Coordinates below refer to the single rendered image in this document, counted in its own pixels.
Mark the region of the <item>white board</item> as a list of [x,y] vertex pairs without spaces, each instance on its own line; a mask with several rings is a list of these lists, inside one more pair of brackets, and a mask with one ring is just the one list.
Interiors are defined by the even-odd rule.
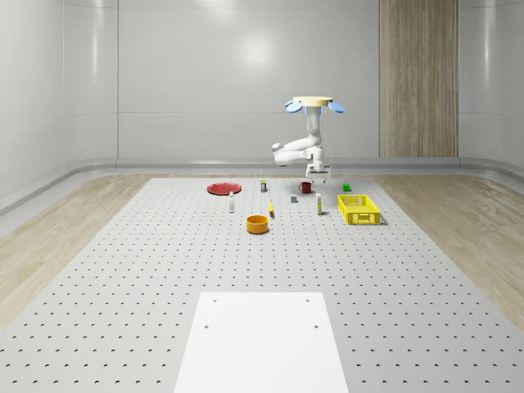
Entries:
[[320,292],[203,292],[174,393],[348,393]]

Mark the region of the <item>yellow bowl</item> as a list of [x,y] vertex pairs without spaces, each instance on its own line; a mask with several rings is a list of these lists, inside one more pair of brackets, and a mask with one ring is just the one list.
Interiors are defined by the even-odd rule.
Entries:
[[246,230],[249,233],[262,234],[269,230],[269,219],[263,215],[251,215],[246,218]]

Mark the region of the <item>yellow basket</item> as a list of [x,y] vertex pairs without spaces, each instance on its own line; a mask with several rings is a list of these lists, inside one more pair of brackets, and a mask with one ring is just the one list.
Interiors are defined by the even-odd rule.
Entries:
[[380,210],[366,195],[338,195],[337,207],[348,224],[380,224]]

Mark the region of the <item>red plate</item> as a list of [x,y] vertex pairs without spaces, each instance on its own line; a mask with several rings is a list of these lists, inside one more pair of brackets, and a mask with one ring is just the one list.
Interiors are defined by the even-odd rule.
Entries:
[[242,186],[237,183],[213,183],[207,187],[208,193],[218,196],[228,196],[230,193],[236,194],[242,190]]

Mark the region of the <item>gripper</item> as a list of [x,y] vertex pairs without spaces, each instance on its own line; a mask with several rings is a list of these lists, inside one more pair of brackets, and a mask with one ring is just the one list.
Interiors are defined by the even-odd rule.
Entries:
[[322,179],[326,183],[327,179],[331,178],[331,167],[324,165],[321,169],[316,169],[315,164],[308,164],[305,177],[309,178],[312,183],[315,179]]

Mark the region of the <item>drone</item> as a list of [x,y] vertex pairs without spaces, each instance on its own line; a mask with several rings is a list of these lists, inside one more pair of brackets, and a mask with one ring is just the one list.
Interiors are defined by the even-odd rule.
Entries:
[[322,106],[327,106],[331,111],[335,111],[337,113],[343,113],[345,111],[344,107],[334,102],[331,97],[293,97],[290,101],[285,103],[286,110],[290,113],[295,113],[306,107]]

